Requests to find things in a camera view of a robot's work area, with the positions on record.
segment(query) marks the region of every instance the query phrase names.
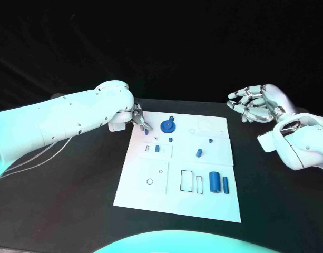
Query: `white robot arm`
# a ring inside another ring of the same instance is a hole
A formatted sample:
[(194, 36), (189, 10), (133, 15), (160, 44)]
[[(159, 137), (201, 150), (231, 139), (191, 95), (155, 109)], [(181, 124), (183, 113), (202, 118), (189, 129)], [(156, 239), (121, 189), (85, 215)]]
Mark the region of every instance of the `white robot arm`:
[(277, 122), (273, 131), (258, 136), (264, 151), (276, 150), (293, 170), (310, 166), (323, 169), (323, 117), (297, 113), (286, 94), (273, 84), (241, 89), (228, 97), (243, 97), (238, 103), (228, 101), (228, 106), (243, 114), (243, 122)]
[(96, 90), (0, 112), (0, 177), (31, 151), (107, 123), (110, 131), (124, 130), (129, 122), (139, 124), (142, 130), (152, 130), (121, 81), (109, 81)]

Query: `black table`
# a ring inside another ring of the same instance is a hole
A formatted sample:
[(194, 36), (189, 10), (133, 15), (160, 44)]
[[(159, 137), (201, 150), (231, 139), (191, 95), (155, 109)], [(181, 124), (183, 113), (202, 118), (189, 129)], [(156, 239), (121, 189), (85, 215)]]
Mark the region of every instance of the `black table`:
[(143, 100), (143, 108), (227, 117), (243, 223), (113, 206), (133, 126), (106, 126), (74, 137), (44, 166), (0, 179), (0, 246), (93, 252), (143, 232), (194, 230), (283, 252), (323, 252), (323, 170), (293, 171), (263, 151), (257, 136), (274, 123), (243, 124), (222, 103)]

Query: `white paper sheet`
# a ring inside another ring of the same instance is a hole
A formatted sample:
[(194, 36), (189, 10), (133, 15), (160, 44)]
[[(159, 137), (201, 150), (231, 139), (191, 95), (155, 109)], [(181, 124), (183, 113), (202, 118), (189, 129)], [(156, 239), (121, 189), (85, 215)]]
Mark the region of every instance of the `white paper sheet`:
[[(170, 116), (176, 130), (168, 134), (160, 124)], [(145, 118), (153, 130), (146, 135), (133, 129), (114, 206), (241, 222), (227, 119), (160, 112), (145, 112)], [(194, 192), (181, 191), (182, 170), (194, 172)], [(209, 191), (211, 171), (219, 172), (221, 189), (228, 177), (230, 194)], [(204, 177), (204, 194), (196, 176)]]

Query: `cable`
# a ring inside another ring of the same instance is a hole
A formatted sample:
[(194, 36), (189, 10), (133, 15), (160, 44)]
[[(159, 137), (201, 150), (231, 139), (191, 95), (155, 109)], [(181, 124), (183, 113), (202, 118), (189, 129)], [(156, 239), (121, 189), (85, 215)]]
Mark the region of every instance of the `cable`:
[(62, 149), (64, 149), (65, 146), (68, 145), (68, 142), (70, 142), (71, 139), (72, 139), (72, 137), (68, 138), (68, 141), (67, 141), (67, 143), (64, 144), (64, 146), (61, 147), (59, 151), (55, 153), (55, 155), (54, 155), (47, 161), (44, 161), (44, 162), (39, 163), (38, 165), (35, 165), (35, 166), (32, 166), (32, 167), (29, 167), (29, 168), (26, 168), (26, 169), (23, 169), (23, 170), (15, 171), (15, 172), (12, 172), (10, 174), (3, 175), (0, 178), (5, 178), (6, 176), (10, 176), (10, 175), (13, 175), (13, 174), (16, 174), (16, 173), (19, 173), (19, 172), (22, 172), (22, 171), (25, 171), (25, 170), (31, 170), (32, 168), (41, 166), (45, 162), (48, 162), (48, 161), (58, 155), (58, 153), (62, 151)]
[(51, 147), (52, 147), (55, 144), (57, 144), (57, 142), (55, 142), (51, 146), (48, 146), (47, 149), (44, 149), (42, 152), (41, 152), (36, 156), (34, 156), (29, 160), (26, 160), (25, 162), (22, 162), (22, 163), (21, 163), (19, 165), (16, 165), (15, 167), (9, 168), (9, 169), (6, 170), (6, 172), (10, 171), (10, 170), (13, 170), (13, 169), (18, 168), (19, 166), (25, 165), (26, 163), (29, 163), (34, 159), (36, 159), (36, 158), (51, 149)]

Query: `black backdrop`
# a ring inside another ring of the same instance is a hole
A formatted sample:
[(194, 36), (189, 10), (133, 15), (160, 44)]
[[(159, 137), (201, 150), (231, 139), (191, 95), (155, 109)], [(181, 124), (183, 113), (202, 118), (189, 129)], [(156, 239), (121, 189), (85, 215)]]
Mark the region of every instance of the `black backdrop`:
[(323, 115), (323, 1), (0, 8), (0, 110), (111, 79), (136, 97), (209, 102), (273, 83)]

